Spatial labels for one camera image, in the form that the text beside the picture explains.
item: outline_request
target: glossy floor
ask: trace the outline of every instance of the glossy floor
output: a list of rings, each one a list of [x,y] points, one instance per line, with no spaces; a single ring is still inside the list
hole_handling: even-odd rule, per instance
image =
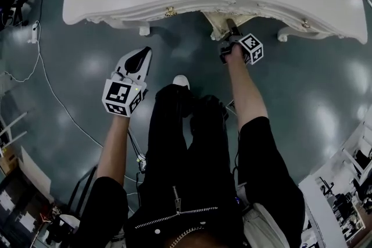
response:
[[[31,22],[38,19],[39,7],[40,0],[36,0]],[[155,93],[175,75],[185,74],[196,95],[214,94],[225,103],[231,100],[227,69],[220,62],[216,42],[209,37],[211,26],[203,14],[156,21],[151,36],[140,37],[136,29],[117,30],[104,23],[65,25],[62,7],[63,0],[44,0],[42,6],[40,44],[45,67],[56,94],[98,142],[104,142],[112,119],[101,103],[105,80],[118,59],[133,49],[153,49],[149,93],[131,119],[144,152]],[[368,5],[366,15],[372,32]],[[241,31],[253,33],[264,43],[264,59],[249,71],[266,102],[278,149],[299,182],[339,149],[371,105],[372,36],[367,45],[337,37],[320,41],[290,37],[280,43],[276,33],[283,26],[280,21],[256,18]],[[5,68],[18,78],[30,73],[37,57],[36,45],[27,44],[29,33],[30,27],[0,33]],[[40,63],[29,81],[16,84],[2,100],[1,114],[8,122],[25,111],[29,114],[16,129],[25,128],[28,134],[17,146],[22,145],[50,177],[52,195],[66,202],[78,179],[98,162],[101,149],[70,121],[51,94]],[[233,158],[238,136],[233,116],[228,120],[228,134]],[[137,170],[128,146],[127,175],[135,178]],[[135,192],[135,183],[127,180],[125,188]],[[129,201],[135,209],[137,198],[131,196]]]

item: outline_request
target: gold drawer knob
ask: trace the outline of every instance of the gold drawer knob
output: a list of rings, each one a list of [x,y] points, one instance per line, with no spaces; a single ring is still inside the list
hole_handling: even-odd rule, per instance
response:
[[[307,19],[303,19],[302,20],[302,27],[303,28],[306,28],[306,29],[309,29],[311,28],[310,24],[309,24],[309,21]]]
[[[169,6],[167,9],[167,12],[165,13],[166,17],[173,17],[177,15],[177,12],[174,10],[174,7]]]

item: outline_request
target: white sneaker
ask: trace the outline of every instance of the white sneaker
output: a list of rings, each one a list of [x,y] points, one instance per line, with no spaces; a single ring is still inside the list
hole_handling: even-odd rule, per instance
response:
[[[175,76],[175,78],[173,79],[173,84],[179,86],[187,86],[187,88],[190,90],[188,79],[182,74]]]

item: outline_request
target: black sleeve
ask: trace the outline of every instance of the black sleeve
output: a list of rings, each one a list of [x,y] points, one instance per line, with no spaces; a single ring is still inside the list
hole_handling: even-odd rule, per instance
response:
[[[98,178],[93,184],[72,247],[104,248],[127,219],[126,191],[111,178]]]
[[[288,174],[266,117],[253,119],[240,131],[238,181],[247,183],[248,201],[262,204],[283,231],[289,246],[298,248],[305,201]]]

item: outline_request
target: forearm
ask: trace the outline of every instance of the forearm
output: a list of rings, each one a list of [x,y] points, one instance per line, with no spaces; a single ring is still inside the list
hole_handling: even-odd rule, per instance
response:
[[[241,48],[235,45],[232,54],[226,57],[231,78],[235,110],[238,115],[239,131],[244,124],[254,118],[267,117],[267,110],[262,96],[249,76],[241,55]]]
[[[97,178],[110,177],[124,184],[129,120],[127,117],[114,116],[98,163]]]

